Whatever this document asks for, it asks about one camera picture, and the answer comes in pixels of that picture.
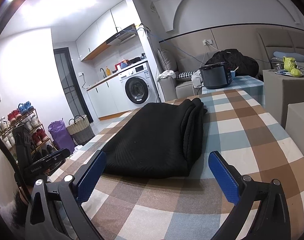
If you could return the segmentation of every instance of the rice cooker lid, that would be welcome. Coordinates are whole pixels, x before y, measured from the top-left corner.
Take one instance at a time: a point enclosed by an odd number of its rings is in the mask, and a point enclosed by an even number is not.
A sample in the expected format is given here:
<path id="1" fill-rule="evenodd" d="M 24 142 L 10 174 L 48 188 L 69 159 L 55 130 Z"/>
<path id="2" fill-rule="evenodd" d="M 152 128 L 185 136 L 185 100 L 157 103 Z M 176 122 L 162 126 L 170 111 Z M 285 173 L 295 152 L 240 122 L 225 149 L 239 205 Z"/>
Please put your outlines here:
<path id="1" fill-rule="evenodd" d="M 220 63 L 214 63 L 214 64 L 210 64 L 210 65 L 204 65 L 200 68 L 200 70 L 212 69 L 212 68 L 215 68 L 215 67 L 222 67 L 226 64 L 227 64 L 226 62 L 220 62 Z"/>

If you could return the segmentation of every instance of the washing machine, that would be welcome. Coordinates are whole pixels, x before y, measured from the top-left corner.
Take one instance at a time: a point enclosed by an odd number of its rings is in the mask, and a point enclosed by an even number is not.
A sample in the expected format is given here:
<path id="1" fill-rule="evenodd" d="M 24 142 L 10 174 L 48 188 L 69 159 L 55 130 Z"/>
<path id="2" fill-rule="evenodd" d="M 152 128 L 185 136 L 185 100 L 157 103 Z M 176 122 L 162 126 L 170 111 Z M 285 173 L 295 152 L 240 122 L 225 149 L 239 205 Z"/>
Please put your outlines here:
<path id="1" fill-rule="evenodd" d="M 119 80 L 128 104 L 138 108 L 151 102 L 159 102 L 156 85 L 147 62 L 119 74 Z"/>

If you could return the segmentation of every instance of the range hood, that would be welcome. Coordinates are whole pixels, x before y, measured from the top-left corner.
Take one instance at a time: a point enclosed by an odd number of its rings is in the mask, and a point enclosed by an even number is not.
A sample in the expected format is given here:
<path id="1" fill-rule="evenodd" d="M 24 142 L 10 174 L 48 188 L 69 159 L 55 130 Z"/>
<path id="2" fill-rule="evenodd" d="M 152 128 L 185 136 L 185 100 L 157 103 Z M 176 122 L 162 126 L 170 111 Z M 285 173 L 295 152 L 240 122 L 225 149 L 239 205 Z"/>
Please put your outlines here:
<path id="1" fill-rule="evenodd" d="M 114 34 L 111 38 L 107 39 L 106 44 L 111 46 L 120 45 L 137 34 L 136 28 L 133 25 L 126 27 L 120 32 Z"/>

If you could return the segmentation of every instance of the blue shoe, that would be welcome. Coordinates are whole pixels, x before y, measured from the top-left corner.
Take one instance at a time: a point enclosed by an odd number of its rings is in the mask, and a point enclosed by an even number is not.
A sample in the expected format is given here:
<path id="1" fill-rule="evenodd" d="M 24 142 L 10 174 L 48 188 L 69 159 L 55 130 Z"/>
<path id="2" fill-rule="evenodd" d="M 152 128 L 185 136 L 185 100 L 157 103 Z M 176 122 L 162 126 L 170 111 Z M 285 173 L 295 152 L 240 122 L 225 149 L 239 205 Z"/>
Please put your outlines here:
<path id="1" fill-rule="evenodd" d="M 34 110 L 34 107 L 31 105 L 31 102 L 29 102 L 29 101 L 27 101 L 27 102 L 24 104 L 24 107 L 25 107 L 29 112 Z"/>
<path id="2" fill-rule="evenodd" d="M 20 103 L 18 105 L 18 110 L 19 110 L 19 112 L 20 112 L 21 115 L 28 114 L 28 110 L 26 109 L 26 107 L 24 106 L 23 103 Z"/>

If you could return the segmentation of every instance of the basket handle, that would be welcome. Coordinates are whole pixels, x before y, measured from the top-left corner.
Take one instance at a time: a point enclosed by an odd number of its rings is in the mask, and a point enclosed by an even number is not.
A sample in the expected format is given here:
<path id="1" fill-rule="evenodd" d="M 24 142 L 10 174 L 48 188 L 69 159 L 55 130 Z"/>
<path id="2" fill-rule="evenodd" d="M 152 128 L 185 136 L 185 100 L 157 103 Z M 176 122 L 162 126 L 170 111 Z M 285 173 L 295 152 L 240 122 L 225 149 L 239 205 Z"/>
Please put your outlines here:
<path id="1" fill-rule="evenodd" d="M 77 116 L 82 117 L 82 116 L 81 116 L 81 115 L 79 115 L 79 114 L 78 114 L 78 115 L 76 115 L 76 116 L 74 117 L 74 119 L 73 119 L 73 118 L 71 119 L 71 120 L 74 120 L 74 123 L 75 123 L 75 119 L 76 119 L 76 117 L 77 117 Z"/>

